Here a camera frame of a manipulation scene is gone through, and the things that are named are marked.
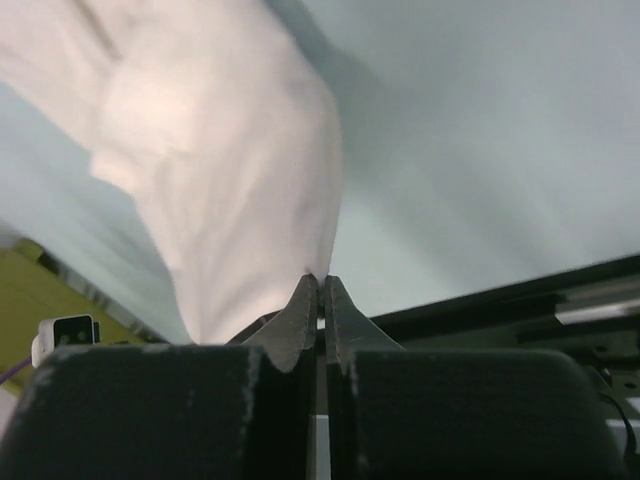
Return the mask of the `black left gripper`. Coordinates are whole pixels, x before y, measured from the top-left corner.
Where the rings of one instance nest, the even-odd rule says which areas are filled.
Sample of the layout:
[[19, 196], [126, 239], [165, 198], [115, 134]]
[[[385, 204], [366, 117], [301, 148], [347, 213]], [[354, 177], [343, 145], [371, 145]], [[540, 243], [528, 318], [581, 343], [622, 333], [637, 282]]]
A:
[[31, 364], [37, 368], [56, 348], [65, 345], [94, 345], [100, 342], [100, 323], [82, 314], [44, 320], [31, 343]]

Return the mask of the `white t shirt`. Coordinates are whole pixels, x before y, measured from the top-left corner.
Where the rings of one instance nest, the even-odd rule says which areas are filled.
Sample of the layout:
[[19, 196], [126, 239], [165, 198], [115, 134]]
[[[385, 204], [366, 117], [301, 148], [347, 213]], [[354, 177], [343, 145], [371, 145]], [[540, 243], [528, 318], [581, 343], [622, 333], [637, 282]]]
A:
[[297, 1], [5, 1], [1, 79], [133, 201], [193, 342], [224, 343], [328, 274], [334, 97]]

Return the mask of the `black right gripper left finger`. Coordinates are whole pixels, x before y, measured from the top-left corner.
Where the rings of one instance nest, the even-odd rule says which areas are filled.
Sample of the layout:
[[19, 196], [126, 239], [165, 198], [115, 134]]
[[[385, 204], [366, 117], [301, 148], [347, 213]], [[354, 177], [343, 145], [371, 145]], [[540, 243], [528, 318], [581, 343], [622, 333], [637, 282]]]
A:
[[5, 479], [306, 479], [318, 284], [250, 338], [71, 346], [35, 371], [1, 441]]

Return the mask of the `olive green plastic bin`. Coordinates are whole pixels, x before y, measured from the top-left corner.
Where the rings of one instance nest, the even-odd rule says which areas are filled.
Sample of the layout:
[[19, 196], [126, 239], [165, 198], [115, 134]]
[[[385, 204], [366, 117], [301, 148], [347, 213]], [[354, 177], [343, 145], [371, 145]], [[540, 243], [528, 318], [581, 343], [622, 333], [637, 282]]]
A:
[[88, 314], [100, 323], [104, 343], [148, 343], [154, 335], [136, 324], [127, 326], [106, 310], [106, 303], [86, 297], [46, 263], [45, 251], [30, 240], [1, 250], [1, 387], [19, 395], [30, 380], [28, 361], [40, 322]]

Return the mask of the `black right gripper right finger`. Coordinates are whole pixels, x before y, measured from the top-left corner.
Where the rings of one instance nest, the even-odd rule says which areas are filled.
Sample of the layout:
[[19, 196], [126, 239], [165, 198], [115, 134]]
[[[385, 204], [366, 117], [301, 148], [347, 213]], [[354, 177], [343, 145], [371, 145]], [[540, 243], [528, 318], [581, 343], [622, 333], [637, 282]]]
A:
[[335, 479], [626, 479], [602, 399], [549, 350], [410, 351], [324, 284]]

